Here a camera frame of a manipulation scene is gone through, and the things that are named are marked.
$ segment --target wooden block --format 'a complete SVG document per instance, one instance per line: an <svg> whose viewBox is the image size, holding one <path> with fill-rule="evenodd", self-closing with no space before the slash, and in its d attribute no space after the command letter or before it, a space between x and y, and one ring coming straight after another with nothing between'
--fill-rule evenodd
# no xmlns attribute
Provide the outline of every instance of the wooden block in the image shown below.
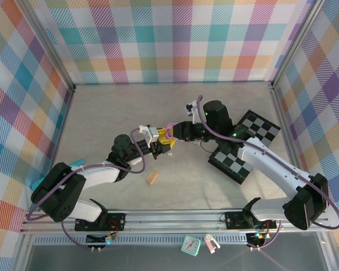
<svg viewBox="0 0 339 271"><path fill-rule="evenodd" d="M158 175L159 173L157 171L152 171L151 174L148 176L146 182L152 185L154 181L157 179Z"/></svg>

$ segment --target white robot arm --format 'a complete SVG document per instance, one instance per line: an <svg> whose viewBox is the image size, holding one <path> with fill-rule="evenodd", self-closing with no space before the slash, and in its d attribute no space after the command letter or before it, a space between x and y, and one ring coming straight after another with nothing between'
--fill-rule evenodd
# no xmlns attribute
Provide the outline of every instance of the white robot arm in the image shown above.
<svg viewBox="0 0 339 271"><path fill-rule="evenodd" d="M245 206L243 210L244 216L250 218L250 225L254 226L254 221L289 220L300 229L308 229L320 214L327 209L327 202L314 189L299 180L299 177L301 176L312 182L326 194L328 194L327 180L320 174L310 176L309 173L292 166L264 146L258 138L251 136L246 128L232 125L232 121L227 114L227 109L220 101L210 101L203 108L206 112L206 125L211 127L211 129L216 129L219 134L234 134L236 132L242 140L250 144L243 145L224 141L209 133L197 118L197 104L194 102L186 107L189 115L193 115L193 121L183 121L174 125L171 128L171 137L184 141L199 139L205 141L215 140L222 149L227 151L236 150L237 156L241 160L258 168L284 191L285 198L255 198ZM175 139L169 140L164 137L168 132L165 129L140 126L140 131L144 134L145 139L137 142L137 144L144 155L152 154L156 159L159 154L169 151L174 144ZM285 164L291 167L297 174L286 170L279 162L266 155L266 152L277 157L282 165ZM121 169L105 166L113 164L131 169L132 165L139 163L141 160L142 158L139 156L138 150L134 147L129 137L127 135L119 135L115 139L108 159L102 163L103 168L95 168L74 174L64 186L55 191L40 207L56 222L70 217L84 220L88 223L100 224L103 220L101 217L106 216L107 210L95 200L92 200L93 203L79 200L80 193L95 185L120 181L127 175L127 172ZM37 204L53 189L63 176L79 168L70 168L64 163L55 165L34 191L32 202Z"/></svg>

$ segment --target clock face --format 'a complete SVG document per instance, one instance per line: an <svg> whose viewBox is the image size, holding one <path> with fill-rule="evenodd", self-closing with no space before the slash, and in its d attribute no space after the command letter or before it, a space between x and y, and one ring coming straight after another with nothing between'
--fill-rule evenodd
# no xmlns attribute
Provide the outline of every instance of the clock face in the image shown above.
<svg viewBox="0 0 339 271"><path fill-rule="evenodd" d="M196 256L201 245L201 240L186 235L181 250L193 256Z"/></svg>

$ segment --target checkerboard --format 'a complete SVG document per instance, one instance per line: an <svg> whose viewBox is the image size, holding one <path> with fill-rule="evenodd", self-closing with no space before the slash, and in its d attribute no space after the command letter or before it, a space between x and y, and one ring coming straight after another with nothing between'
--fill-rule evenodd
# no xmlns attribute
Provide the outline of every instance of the checkerboard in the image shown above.
<svg viewBox="0 0 339 271"><path fill-rule="evenodd" d="M265 146L269 146L280 131L280 127L267 119L259 116L255 112L248 110L237 125L243 125L248 128L256 137L258 137ZM239 184L242 184L249 175L253 166L242 161L232 154L223 153L218 147L210 156L208 162Z"/></svg>

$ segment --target plaid wall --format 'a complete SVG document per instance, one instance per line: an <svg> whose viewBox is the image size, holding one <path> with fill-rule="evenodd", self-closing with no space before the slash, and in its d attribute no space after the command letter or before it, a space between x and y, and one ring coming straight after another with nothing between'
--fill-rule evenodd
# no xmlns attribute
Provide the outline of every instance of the plaid wall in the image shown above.
<svg viewBox="0 0 339 271"><path fill-rule="evenodd" d="M264 80L311 2L31 0L72 79L85 84Z"/></svg>
<svg viewBox="0 0 339 271"><path fill-rule="evenodd" d="M339 0L328 0L316 18L279 96L302 166L329 179L339 208Z"/></svg>
<svg viewBox="0 0 339 271"><path fill-rule="evenodd" d="M49 169L68 97L14 0L0 0L0 271L30 206L29 185Z"/></svg>
<svg viewBox="0 0 339 271"><path fill-rule="evenodd" d="M302 11L301 11L301 13L298 17L298 20L296 21L295 26L294 26L293 30L291 31L291 34L290 34L285 46L282 48L282 51L281 51L279 58L277 59L275 68L273 69L273 71L270 75L270 81L273 81L277 71L280 69L280 67L283 63L283 60L284 60L286 54L288 53L290 45L294 41L296 34L298 33L300 26L301 26L301 24L302 24L302 22L303 22L303 20L306 16L307 12L309 11L309 8L311 7L311 5L314 1L315 0L307 0L306 4L304 5L304 7L303 7L303 9L302 9Z"/></svg>

